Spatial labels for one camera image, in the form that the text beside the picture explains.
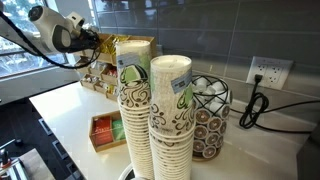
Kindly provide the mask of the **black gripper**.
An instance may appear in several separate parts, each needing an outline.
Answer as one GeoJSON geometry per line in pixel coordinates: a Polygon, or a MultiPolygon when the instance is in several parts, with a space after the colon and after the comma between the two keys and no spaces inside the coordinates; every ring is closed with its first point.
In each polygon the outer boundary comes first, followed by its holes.
{"type": "Polygon", "coordinates": [[[71,32],[71,45],[69,52],[83,51],[86,49],[95,50],[101,44],[97,32],[91,29],[81,29],[80,31],[73,30],[71,32]]]}

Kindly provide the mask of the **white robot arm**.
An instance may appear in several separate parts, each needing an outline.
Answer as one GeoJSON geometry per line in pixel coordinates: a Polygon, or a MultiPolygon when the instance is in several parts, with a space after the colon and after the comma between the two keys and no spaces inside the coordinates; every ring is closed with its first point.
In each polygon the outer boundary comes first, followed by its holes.
{"type": "Polygon", "coordinates": [[[100,45],[98,33],[84,29],[85,19],[76,12],[63,16],[46,6],[37,5],[29,10],[28,20],[39,34],[20,29],[2,9],[0,36],[36,56],[39,55],[36,49],[49,55],[94,50],[100,45]]]}

